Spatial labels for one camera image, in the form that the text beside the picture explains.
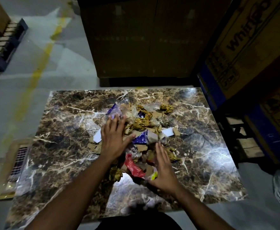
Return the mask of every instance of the marble surface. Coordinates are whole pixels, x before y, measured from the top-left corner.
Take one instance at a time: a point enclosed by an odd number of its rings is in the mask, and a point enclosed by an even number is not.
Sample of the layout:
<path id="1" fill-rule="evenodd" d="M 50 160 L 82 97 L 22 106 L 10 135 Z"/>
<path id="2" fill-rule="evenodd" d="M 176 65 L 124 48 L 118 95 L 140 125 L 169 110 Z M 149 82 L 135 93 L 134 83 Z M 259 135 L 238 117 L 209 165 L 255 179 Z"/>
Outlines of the marble surface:
<path id="1" fill-rule="evenodd" d="M 237 201 L 247 196 L 200 88 L 56 91 L 50 93 L 5 228 L 27 225 L 98 157 L 87 148 L 88 139 L 102 126 L 108 109 L 122 100 L 174 106 L 165 120 L 177 126 L 181 135 L 170 137 L 167 146 L 177 149 L 182 162 L 173 167 L 183 186 L 202 202 Z M 169 195 L 124 173 L 120 182 L 105 179 L 101 183 L 83 221 L 127 215 L 138 207 L 180 209 Z"/>

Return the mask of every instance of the left hand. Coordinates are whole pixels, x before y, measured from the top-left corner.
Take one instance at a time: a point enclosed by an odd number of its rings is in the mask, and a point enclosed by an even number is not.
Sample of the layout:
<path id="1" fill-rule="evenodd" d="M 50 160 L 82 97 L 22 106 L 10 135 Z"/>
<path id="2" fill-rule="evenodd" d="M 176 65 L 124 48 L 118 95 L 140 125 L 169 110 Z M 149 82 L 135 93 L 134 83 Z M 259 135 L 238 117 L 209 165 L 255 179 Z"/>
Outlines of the left hand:
<path id="1" fill-rule="evenodd" d="M 113 120 L 109 116 L 106 124 L 101 129 L 101 156 L 109 159 L 110 162 L 117 159 L 136 136 L 135 134 L 131 134 L 123 141 L 125 120 L 126 116 L 123 116 L 121 120 L 119 120 L 117 115 Z"/>

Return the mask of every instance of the yellow floor line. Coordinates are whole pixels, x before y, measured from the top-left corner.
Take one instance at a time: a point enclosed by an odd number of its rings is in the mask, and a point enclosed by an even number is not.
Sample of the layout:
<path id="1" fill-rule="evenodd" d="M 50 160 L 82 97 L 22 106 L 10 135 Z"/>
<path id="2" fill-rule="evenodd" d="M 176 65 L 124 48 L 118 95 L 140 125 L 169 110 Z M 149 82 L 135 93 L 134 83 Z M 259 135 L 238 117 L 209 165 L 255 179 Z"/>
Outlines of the yellow floor line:
<path id="1" fill-rule="evenodd" d="M 55 41 L 57 40 L 58 36 L 62 32 L 62 27 L 65 26 L 65 21 L 66 21 L 65 17 L 59 18 L 57 27 L 53 35 L 51 36 L 52 41 L 45 46 L 43 50 L 44 53 L 42 57 L 38 60 L 37 69 L 31 75 L 29 85 L 27 86 L 25 91 L 21 94 L 19 103 L 17 104 L 16 112 L 13 116 L 13 120 L 9 123 L 8 131 L 6 132 L 6 134 L 4 135 L 0 143 L 0 153 L 3 153 L 4 150 L 6 150 L 7 147 L 9 147 L 9 145 L 13 141 L 13 135 L 18 130 L 19 123 L 25 119 L 26 114 L 28 113 L 28 108 L 30 106 L 31 99 L 32 99 L 32 93 L 37 87 L 41 75 L 48 64 L 48 61 L 50 59 L 50 53 L 53 50 Z"/>

